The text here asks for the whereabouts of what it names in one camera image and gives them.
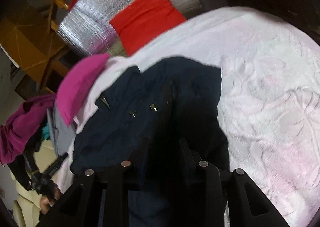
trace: wooden rung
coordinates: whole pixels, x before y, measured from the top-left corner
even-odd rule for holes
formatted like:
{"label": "wooden rung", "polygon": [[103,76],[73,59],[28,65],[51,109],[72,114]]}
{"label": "wooden rung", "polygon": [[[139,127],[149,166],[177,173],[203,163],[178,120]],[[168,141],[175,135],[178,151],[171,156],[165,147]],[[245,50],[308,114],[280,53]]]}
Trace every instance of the wooden rung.
{"label": "wooden rung", "polygon": [[58,24],[55,23],[55,21],[51,20],[51,29],[53,29],[55,32],[58,31]]}
{"label": "wooden rung", "polygon": [[65,77],[69,72],[69,69],[58,60],[52,62],[52,68],[62,77]]}
{"label": "wooden rung", "polygon": [[68,10],[69,6],[64,2],[64,0],[54,0],[54,3],[62,9]]}
{"label": "wooden rung", "polygon": [[49,92],[50,94],[55,94],[55,92],[53,92],[53,91],[51,91],[49,88],[47,88],[47,87],[45,87],[45,90],[47,91],[47,92]]}

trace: hand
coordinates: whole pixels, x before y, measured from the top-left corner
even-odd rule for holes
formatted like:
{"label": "hand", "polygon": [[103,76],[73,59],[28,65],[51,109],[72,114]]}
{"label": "hand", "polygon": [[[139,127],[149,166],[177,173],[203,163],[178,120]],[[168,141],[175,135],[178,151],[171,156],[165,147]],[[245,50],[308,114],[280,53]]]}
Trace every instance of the hand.
{"label": "hand", "polygon": [[[62,193],[60,192],[59,188],[56,187],[54,191],[54,199],[59,200]],[[45,215],[47,212],[49,212],[50,208],[54,205],[54,200],[50,200],[46,196],[43,196],[40,199],[40,208],[41,212]]]}

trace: lavender cloth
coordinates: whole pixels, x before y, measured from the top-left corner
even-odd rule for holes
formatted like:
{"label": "lavender cloth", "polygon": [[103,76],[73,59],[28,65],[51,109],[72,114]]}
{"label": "lavender cloth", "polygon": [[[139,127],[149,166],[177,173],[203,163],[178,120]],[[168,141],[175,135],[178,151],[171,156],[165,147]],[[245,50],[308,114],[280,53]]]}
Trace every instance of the lavender cloth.
{"label": "lavender cloth", "polygon": [[0,126],[0,162],[11,163],[21,155],[26,143],[38,130],[47,116],[47,108],[52,108],[55,94],[37,96],[21,104],[10,116],[6,125]]}

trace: cream chair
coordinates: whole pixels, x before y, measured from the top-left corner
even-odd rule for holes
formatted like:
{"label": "cream chair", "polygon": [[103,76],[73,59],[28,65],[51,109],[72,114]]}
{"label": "cream chair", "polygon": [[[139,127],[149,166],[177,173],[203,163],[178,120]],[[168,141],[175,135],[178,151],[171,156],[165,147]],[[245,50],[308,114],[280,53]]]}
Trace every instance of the cream chair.
{"label": "cream chair", "polygon": [[[56,158],[51,140],[43,141],[39,152],[35,152],[35,161],[40,172],[44,172]],[[13,218],[19,227],[35,227],[39,223],[41,195],[38,195],[34,190],[26,191],[12,173],[11,177],[16,183],[19,194],[18,199],[12,205]],[[53,176],[52,180],[57,182],[57,174]]]}

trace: metal rivet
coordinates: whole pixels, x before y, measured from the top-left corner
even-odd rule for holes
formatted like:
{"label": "metal rivet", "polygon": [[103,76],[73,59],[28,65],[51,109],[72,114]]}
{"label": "metal rivet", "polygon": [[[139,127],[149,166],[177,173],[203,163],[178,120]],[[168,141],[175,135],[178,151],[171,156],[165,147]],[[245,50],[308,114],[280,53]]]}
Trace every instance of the metal rivet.
{"label": "metal rivet", "polygon": [[209,165],[209,163],[208,163],[207,161],[205,161],[205,160],[201,160],[201,161],[199,162],[199,166],[206,167],[206,166],[208,166],[208,165]]}
{"label": "metal rivet", "polygon": [[110,109],[110,105],[109,105],[109,103],[107,102],[107,100],[106,100],[106,98],[105,98],[104,96],[101,96],[101,97],[100,97],[100,100],[101,100],[106,106],[108,106],[108,108]]}
{"label": "metal rivet", "polygon": [[84,172],[84,174],[85,174],[86,176],[91,176],[91,175],[93,175],[93,173],[94,173],[93,170],[86,170],[86,171]]}
{"label": "metal rivet", "polygon": [[153,103],[152,105],[150,105],[150,109],[156,112],[158,110],[157,104]]}
{"label": "metal rivet", "polygon": [[236,173],[237,174],[244,174],[244,170],[243,169],[236,169]]}
{"label": "metal rivet", "polygon": [[121,162],[121,166],[123,167],[128,167],[131,165],[131,162],[129,160],[124,160]]}
{"label": "metal rivet", "polygon": [[133,110],[133,111],[130,111],[129,114],[132,116],[132,117],[136,117],[136,110]]}

